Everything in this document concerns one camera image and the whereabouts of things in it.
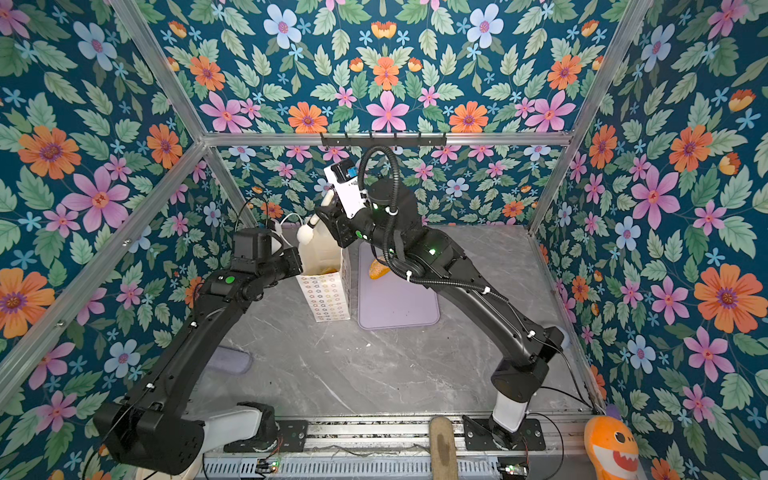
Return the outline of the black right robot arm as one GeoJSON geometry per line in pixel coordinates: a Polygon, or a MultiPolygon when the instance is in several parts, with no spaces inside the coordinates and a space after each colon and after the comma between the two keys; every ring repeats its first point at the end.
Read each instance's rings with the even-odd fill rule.
{"type": "Polygon", "coordinates": [[[452,237],[423,225],[415,194],[389,180],[368,192],[335,186],[315,212],[340,246],[366,241],[393,274],[448,300],[497,346],[502,359],[491,376],[497,395],[489,423],[494,434],[513,437],[562,350],[564,333],[525,316],[452,237]]]}

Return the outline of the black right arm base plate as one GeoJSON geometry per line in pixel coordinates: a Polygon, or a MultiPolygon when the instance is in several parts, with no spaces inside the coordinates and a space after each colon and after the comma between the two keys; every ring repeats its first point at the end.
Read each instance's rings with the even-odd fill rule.
{"type": "Polygon", "coordinates": [[[538,452],[546,449],[541,424],[535,419],[524,419],[514,433],[497,425],[491,417],[462,415],[461,422],[465,448],[469,451],[538,452]]]}

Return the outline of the oval brown bread roll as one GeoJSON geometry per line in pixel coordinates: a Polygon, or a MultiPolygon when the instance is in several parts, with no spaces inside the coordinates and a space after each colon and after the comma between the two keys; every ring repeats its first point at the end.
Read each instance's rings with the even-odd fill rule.
{"type": "Polygon", "coordinates": [[[378,259],[374,259],[370,264],[368,276],[371,280],[378,280],[389,272],[390,268],[385,263],[378,259]]]}

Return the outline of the printed white paper bag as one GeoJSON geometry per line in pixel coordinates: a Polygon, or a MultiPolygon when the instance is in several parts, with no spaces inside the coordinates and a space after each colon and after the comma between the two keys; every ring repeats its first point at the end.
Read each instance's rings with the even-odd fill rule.
{"type": "Polygon", "coordinates": [[[338,246],[321,220],[314,229],[312,240],[306,245],[300,245],[297,240],[297,231],[306,220],[301,220],[300,225],[295,229],[294,241],[292,241],[293,228],[289,228],[288,244],[296,246],[300,252],[303,272],[297,276],[297,281],[307,305],[316,322],[350,320],[350,276],[347,254],[338,246]],[[339,272],[318,275],[327,268],[336,268],[339,272]]]}

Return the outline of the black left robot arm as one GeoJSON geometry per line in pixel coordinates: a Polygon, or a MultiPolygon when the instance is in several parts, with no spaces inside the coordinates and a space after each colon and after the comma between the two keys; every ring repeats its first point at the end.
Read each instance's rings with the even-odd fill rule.
{"type": "Polygon", "coordinates": [[[234,236],[230,264],[209,274],[186,323],[156,361],[118,403],[104,403],[93,422],[118,463],[149,472],[179,475],[210,450],[252,442],[277,445],[273,407],[241,402],[206,420],[188,419],[193,388],[219,344],[266,289],[299,275],[297,248],[275,231],[246,228],[234,236]]]}

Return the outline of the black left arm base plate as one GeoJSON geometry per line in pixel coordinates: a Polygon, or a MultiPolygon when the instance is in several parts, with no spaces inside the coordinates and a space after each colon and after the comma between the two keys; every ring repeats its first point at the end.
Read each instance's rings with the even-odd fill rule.
{"type": "Polygon", "coordinates": [[[225,453],[296,453],[302,452],[308,438],[306,420],[269,420],[248,439],[237,440],[223,447],[225,453]]]}

